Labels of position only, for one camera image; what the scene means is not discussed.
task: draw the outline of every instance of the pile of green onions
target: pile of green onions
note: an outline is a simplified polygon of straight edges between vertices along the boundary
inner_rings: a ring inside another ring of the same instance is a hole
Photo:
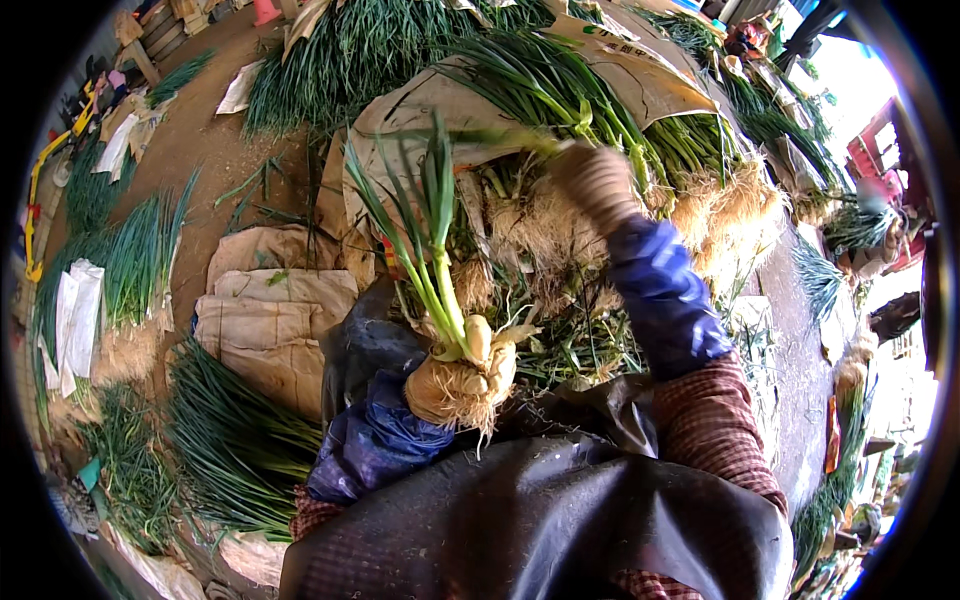
[[[413,247],[414,255],[412,258],[407,251],[403,236],[396,230],[390,215],[387,214],[383,204],[377,198],[373,182],[367,177],[350,140],[347,142],[344,164],[347,172],[353,178],[364,206],[370,212],[377,228],[385,236],[386,243],[393,247],[397,261],[406,269],[411,284],[429,312],[434,326],[436,326],[444,351],[440,352],[435,358],[454,361],[466,357],[468,360],[475,360],[476,357],[470,350],[464,331],[464,314],[453,290],[453,282],[450,278],[451,263],[446,253],[446,237],[450,230],[450,223],[457,212],[457,201],[453,194],[453,154],[443,119],[436,111],[433,112],[432,117],[433,130],[427,140],[426,155],[420,164],[422,191],[415,183],[413,166],[410,164],[403,139],[400,138],[397,142],[403,162],[404,175],[410,183],[411,194],[416,198],[420,214],[427,224],[426,231],[423,230],[414,215],[413,206],[400,183],[399,177],[390,167],[390,163],[384,155],[381,141],[377,140],[380,154],[384,157],[387,173],[395,193],[391,193],[385,187],[383,189],[390,197],[403,222],[406,237],[409,238]],[[436,287],[427,271],[424,250],[429,251],[432,257]]]
[[[250,94],[247,136],[284,133],[305,120],[325,132],[356,118],[373,98],[444,57],[442,44],[478,29],[443,0],[349,0],[317,20],[310,38],[264,60]]]
[[[684,12],[660,14],[638,6],[629,8],[646,19],[651,25],[666,33],[675,44],[696,59],[701,67],[709,64],[708,53],[711,48],[714,50],[720,50],[721,48],[717,36],[707,26],[707,23],[695,16]]]
[[[190,194],[200,170],[183,187],[155,193],[140,203],[117,230],[104,265],[104,300],[108,326],[139,325],[149,319],[170,280],[171,262]]]
[[[66,225],[71,235],[105,227],[110,212],[133,181],[136,160],[126,151],[120,180],[111,183],[110,173],[91,173],[106,147],[106,142],[87,139],[73,156],[73,171],[63,188]]]
[[[188,502],[227,528],[290,541],[294,486],[316,459],[321,424],[251,388],[192,337],[174,352],[167,435]]]
[[[824,239],[834,254],[874,248],[883,243],[897,211],[887,206],[876,214],[860,212],[856,204],[844,204],[824,227]]]
[[[813,324],[819,325],[829,316],[837,302],[837,294],[845,280],[843,273],[823,258],[799,233],[793,258],[800,283],[810,302]]]
[[[156,108],[157,105],[173,98],[181,87],[192,82],[193,78],[204,70],[206,64],[213,58],[213,54],[214,50],[209,48],[171,71],[147,94],[147,106]]]
[[[149,404],[129,386],[100,390],[100,422],[78,423],[89,456],[101,460],[110,522],[151,556],[177,539],[177,481],[167,466]]]
[[[658,185],[672,197],[684,186],[684,172],[709,168],[724,178],[737,159],[730,126],[718,115],[667,117],[642,132],[607,83],[559,39],[493,33],[448,50],[471,63],[440,64],[438,71],[527,127],[618,149],[633,163],[641,194]]]
[[[50,362],[57,366],[57,290],[60,287],[60,274],[70,270],[74,261],[86,258],[95,265],[107,263],[113,245],[112,229],[101,228],[92,232],[71,234],[66,243],[47,262],[43,276],[36,286],[34,316],[30,326],[30,344],[34,349],[34,385],[36,388],[36,411],[40,424],[50,431],[47,418],[47,384],[43,373],[43,355],[37,345],[42,337],[49,352]],[[78,392],[85,389],[84,382],[78,379]]]

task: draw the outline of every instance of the plastic bag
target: plastic bag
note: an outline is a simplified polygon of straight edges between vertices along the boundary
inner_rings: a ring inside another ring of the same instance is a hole
[[[322,421],[367,397],[367,384],[380,369],[408,372],[426,358],[408,327],[387,321],[394,301],[394,283],[378,279],[357,299],[342,323],[331,327],[320,348],[326,357]]]

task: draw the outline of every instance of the dirt ground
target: dirt ground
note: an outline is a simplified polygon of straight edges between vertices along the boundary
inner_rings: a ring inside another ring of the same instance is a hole
[[[253,6],[246,7],[184,42],[158,66],[161,75],[165,75],[207,48],[216,50],[206,68],[194,81],[180,90],[166,120],[156,128],[150,146],[137,166],[130,189],[110,216],[111,221],[122,221],[137,204],[158,189],[173,187],[179,193],[193,169],[202,169],[190,198],[187,221],[182,229],[182,242],[170,282],[176,332],[168,333],[163,341],[158,353],[154,386],[152,390],[147,390],[148,394],[154,392],[163,397],[163,356],[189,329],[194,303],[205,291],[207,264],[216,251],[220,237],[224,234],[242,194],[222,202],[217,207],[213,206],[214,201],[240,185],[268,156],[282,155],[280,165],[293,184],[287,184],[282,176],[272,172],[270,198],[265,202],[257,192],[252,203],[265,204],[297,214],[307,212],[309,176],[306,168],[305,133],[298,132],[280,139],[259,136],[247,141],[241,134],[244,113],[214,115],[217,105],[240,67],[263,55],[261,39],[282,38],[282,30],[279,29],[282,21],[274,21],[255,29],[252,26],[254,20]],[[243,214],[241,224],[245,225],[260,217],[256,208],[250,204]],[[65,215],[61,209],[51,226],[47,256],[52,256],[63,245],[65,236]],[[100,555],[103,554],[101,546],[108,544],[94,544],[87,549],[91,554]],[[204,585],[212,579],[218,579],[248,598],[271,598],[276,595],[272,588],[254,586],[230,571],[219,555],[212,564],[209,555],[201,548],[191,554],[195,574]],[[104,560],[109,561],[114,570],[123,570],[123,565],[111,558],[104,557]],[[124,580],[132,578],[139,582],[133,584],[137,589],[142,588],[140,584],[146,586],[131,569],[120,574]]]
[[[282,154],[281,165],[293,184],[286,184],[273,174],[267,204],[298,214],[307,211],[309,177],[305,134],[300,132],[280,139],[261,136],[248,142],[241,134],[243,113],[214,116],[237,70],[262,56],[261,38],[282,36],[277,29],[279,21],[255,29],[253,20],[250,6],[189,39],[159,66],[161,73],[169,73],[206,48],[216,49],[206,69],[180,91],[166,121],[157,127],[130,190],[111,216],[113,220],[125,218],[134,206],[161,187],[182,189],[192,170],[202,168],[190,200],[171,280],[177,332],[167,334],[158,355],[154,392],[159,396],[165,385],[162,357],[188,330],[194,303],[206,286],[207,263],[224,234],[234,203],[240,199],[231,199],[218,207],[213,206],[214,200],[244,181],[268,156]],[[256,210],[250,206],[242,222],[256,218]],[[62,245],[64,236],[61,210],[51,230],[47,256]],[[809,330],[806,300],[792,267],[790,249],[795,243],[792,229],[787,228],[773,255],[758,271],[753,291],[770,298],[774,326],[780,333],[777,361],[782,368],[778,385],[781,433],[775,474],[787,494],[791,510],[810,496],[819,481],[825,452],[824,407],[831,391],[831,368],[821,356],[818,333]],[[228,581],[247,597],[266,598],[276,594],[271,588],[251,585],[230,572],[219,559],[217,564],[210,564],[208,559],[203,560],[203,553],[198,549],[198,556],[194,557],[201,564],[196,574],[203,583],[212,578]]]

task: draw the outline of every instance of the wooden board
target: wooden board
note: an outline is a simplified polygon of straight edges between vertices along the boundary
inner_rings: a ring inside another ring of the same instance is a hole
[[[166,47],[167,44],[173,40],[178,34],[183,33],[183,24],[177,21],[177,24],[170,28],[170,31],[163,35],[160,39],[152,43],[147,47],[147,54],[151,57],[154,57],[154,60],[160,60],[156,56]]]
[[[160,83],[160,74],[154,64],[150,62],[150,57],[147,56],[147,51],[143,49],[143,44],[140,43],[139,39],[135,39],[132,44],[124,48],[120,58],[122,60],[133,59],[150,87]]]
[[[140,26],[143,27],[143,32],[148,34],[149,32],[156,29],[156,26],[159,25],[163,19],[167,18],[168,15],[173,14],[170,11],[170,7],[167,6],[166,0],[161,0],[154,4],[154,6],[147,11],[140,18]]]
[[[173,40],[170,41],[169,44],[164,46],[162,50],[156,53],[155,60],[157,62],[160,62],[161,60],[166,59],[173,53],[174,50],[180,48],[180,45],[183,44],[189,38],[190,36],[188,36],[186,32],[181,31],[180,33],[177,34],[176,37],[173,38]]]
[[[183,21],[183,30],[186,31],[187,35],[191,37],[195,36],[207,27],[209,27],[209,23],[206,22],[205,14],[201,14],[196,18],[190,18]]]
[[[156,27],[153,31],[140,36],[140,41],[143,42],[144,48],[149,48],[154,45],[154,42],[161,37],[166,36],[167,32],[169,32],[170,29],[177,24],[177,19],[174,18],[172,12],[168,12],[165,16],[162,16],[161,19],[161,21],[156,23]]]

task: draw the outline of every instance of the hand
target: hand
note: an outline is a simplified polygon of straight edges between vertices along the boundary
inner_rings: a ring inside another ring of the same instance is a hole
[[[574,144],[554,159],[550,171],[553,181],[604,237],[637,213],[633,169],[618,152]]]

